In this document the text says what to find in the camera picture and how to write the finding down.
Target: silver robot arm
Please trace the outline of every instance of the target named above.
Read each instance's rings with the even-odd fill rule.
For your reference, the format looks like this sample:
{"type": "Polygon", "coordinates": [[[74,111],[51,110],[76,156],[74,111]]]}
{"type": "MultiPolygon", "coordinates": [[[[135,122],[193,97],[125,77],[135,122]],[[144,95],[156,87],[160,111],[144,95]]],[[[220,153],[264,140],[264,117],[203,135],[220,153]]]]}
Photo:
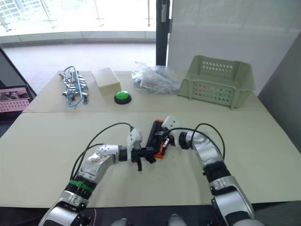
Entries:
{"type": "MultiPolygon", "coordinates": [[[[127,147],[120,145],[101,145],[86,159],[80,171],[69,181],[57,201],[50,207],[39,226],[79,226],[89,225],[89,218],[83,215],[88,200],[107,169],[119,161],[131,161],[131,152],[140,147],[142,136],[133,129],[127,137],[127,147]]],[[[114,226],[126,225],[124,220],[114,226]]]]}
{"type": "MultiPolygon", "coordinates": [[[[172,129],[180,127],[179,121],[168,116],[162,127],[172,129]]],[[[235,177],[228,171],[221,153],[205,136],[193,131],[172,130],[175,146],[181,149],[192,148],[202,166],[204,175],[214,198],[212,205],[217,218],[227,226],[263,226],[254,219],[254,210],[235,177]]]]}

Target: green band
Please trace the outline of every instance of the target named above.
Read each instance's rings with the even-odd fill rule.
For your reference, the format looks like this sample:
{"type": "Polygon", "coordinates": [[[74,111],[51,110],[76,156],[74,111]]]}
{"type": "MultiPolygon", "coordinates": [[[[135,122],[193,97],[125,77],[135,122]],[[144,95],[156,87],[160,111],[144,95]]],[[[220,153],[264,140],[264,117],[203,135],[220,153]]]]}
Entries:
{"type": "Polygon", "coordinates": [[[87,185],[85,185],[83,182],[81,182],[81,181],[75,181],[75,180],[70,180],[69,181],[69,184],[70,185],[75,185],[76,187],[79,187],[79,188],[82,188],[82,189],[84,189],[84,190],[86,190],[86,191],[88,191],[88,192],[93,192],[93,189],[92,188],[90,188],[90,187],[88,187],[87,185]]]}

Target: metal parts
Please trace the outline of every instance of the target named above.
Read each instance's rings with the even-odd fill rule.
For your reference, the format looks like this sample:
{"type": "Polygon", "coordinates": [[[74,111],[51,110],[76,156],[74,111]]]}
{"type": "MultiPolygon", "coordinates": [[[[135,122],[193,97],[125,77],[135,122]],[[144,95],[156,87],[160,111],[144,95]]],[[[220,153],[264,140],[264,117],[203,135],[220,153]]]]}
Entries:
{"type": "Polygon", "coordinates": [[[59,76],[63,79],[66,88],[62,96],[66,98],[69,107],[76,107],[81,101],[83,101],[83,104],[88,103],[89,94],[83,92],[84,90],[88,90],[87,82],[79,75],[79,72],[76,71],[74,66],[67,67],[63,74],[59,74],[59,76]]]}

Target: big green button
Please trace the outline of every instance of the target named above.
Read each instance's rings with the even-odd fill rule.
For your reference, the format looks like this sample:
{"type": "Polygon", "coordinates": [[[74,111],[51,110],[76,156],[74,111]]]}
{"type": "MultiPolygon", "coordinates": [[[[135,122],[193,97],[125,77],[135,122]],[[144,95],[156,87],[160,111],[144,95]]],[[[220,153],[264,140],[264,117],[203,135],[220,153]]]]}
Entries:
{"type": "Polygon", "coordinates": [[[131,100],[131,95],[125,90],[117,92],[114,96],[114,101],[119,105],[125,105],[131,102],[131,100]]]}

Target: beige box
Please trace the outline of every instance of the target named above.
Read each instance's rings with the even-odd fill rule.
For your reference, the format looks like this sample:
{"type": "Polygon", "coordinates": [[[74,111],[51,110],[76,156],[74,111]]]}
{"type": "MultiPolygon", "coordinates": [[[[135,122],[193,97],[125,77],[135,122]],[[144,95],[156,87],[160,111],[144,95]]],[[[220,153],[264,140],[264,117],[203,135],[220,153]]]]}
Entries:
{"type": "Polygon", "coordinates": [[[103,96],[121,91],[120,81],[111,68],[103,68],[92,72],[94,80],[103,96]]]}

